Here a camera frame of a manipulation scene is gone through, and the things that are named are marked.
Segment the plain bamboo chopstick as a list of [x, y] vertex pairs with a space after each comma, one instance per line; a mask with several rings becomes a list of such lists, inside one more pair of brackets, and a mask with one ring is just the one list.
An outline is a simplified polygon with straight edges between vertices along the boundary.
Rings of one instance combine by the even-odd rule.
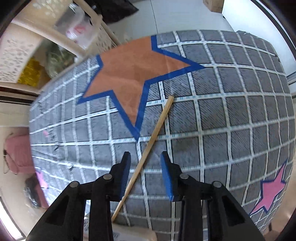
[[169, 112], [169, 110], [171, 108], [171, 105], [172, 105], [173, 101], [174, 101], [174, 97], [169, 96], [168, 100], [166, 101], [166, 105], [165, 105], [165, 107], [164, 107], [164, 109], [163, 109], [163, 111], [162, 111], [162, 113], [161, 113], [161, 115], [159, 117], [159, 120], [158, 120], [158, 122], [157, 122], [157, 124], [156, 124], [156, 126], [155, 126], [155, 128], [154, 128], [154, 130], [152, 132], [151, 138], [149, 139], [148, 144], [147, 144], [147, 146], [146, 146], [146, 148], [145, 148], [145, 150], [144, 150], [144, 152], [142, 154], [142, 157], [140, 158], [140, 161], [138, 162], [137, 167], [135, 168], [135, 171], [134, 171], [134, 173], [133, 173], [133, 175], [132, 175], [132, 177], [131, 177], [131, 179], [130, 179], [127, 187], [126, 187], [125, 194], [124, 194], [122, 200], [117, 205], [117, 207], [115, 209], [115, 212], [111, 217], [112, 222], [114, 222], [115, 219], [117, 218], [121, 208], [123, 207], [123, 204], [124, 204], [125, 200], [127, 199], [127, 197], [129, 195], [134, 183], [136, 182], [137, 177], [138, 177], [139, 173], [141, 172], [141, 170], [142, 170], [142, 168], [143, 168], [143, 166], [145, 164], [145, 161], [146, 161], [146, 159], [147, 159], [147, 157], [148, 157], [148, 155], [149, 155], [149, 153], [150, 153], [150, 151], [151, 151], [151, 149], [152, 149], [152, 147], [154, 145], [154, 142], [156, 141], [156, 139], [158, 137], [158, 134], [159, 134], [159, 132], [161, 130], [161, 127], [165, 122], [165, 119], [166, 119], [166, 117], [168, 115], [168, 112]]

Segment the white plastic utensil caddy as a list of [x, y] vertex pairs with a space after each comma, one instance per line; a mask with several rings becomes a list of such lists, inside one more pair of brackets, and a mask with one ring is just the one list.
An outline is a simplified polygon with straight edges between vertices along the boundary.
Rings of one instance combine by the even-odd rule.
[[[112, 227], [112, 240], [158, 240], [157, 235], [154, 231], [143, 227], [125, 227], [122, 225], [113, 224], [111, 217], [107, 213], [106, 220], [107, 224], [111, 224]], [[89, 224], [90, 224], [90, 213], [86, 214], [84, 217], [83, 226], [83, 240], [89, 240]], [[102, 239], [100, 236], [93, 238], [92, 240], [110, 240], [110, 238]]]

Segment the grey checked star tablecloth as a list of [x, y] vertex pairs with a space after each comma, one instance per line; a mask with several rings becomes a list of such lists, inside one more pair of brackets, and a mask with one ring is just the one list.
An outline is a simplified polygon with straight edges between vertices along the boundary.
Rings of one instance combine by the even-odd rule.
[[177, 31], [158, 47], [204, 69], [154, 83], [138, 140], [108, 96], [78, 104], [99, 64], [90, 58], [50, 84], [30, 110], [30, 139], [44, 195], [52, 204], [71, 182], [108, 173], [123, 153], [131, 168], [142, 157], [169, 96], [175, 98], [145, 167], [116, 218], [176, 240], [181, 204], [166, 195], [160, 157], [196, 180], [220, 181], [260, 231], [280, 207], [295, 151], [295, 114], [287, 78], [273, 46], [248, 33]]

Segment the pink plastic stool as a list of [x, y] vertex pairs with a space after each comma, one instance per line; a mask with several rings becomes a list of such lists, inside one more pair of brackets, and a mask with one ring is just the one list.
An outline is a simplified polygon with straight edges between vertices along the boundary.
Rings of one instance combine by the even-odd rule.
[[29, 135], [13, 136], [4, 142], [4, 159], [14, 174], [34, 174]]

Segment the cardboard box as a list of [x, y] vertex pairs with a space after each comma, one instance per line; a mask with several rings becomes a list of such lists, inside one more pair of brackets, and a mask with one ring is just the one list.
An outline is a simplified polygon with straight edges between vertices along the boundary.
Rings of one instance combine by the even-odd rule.
[[222, 13], [224, 0], [203, 0], [203, 4], [211, 11], [215, 13]]

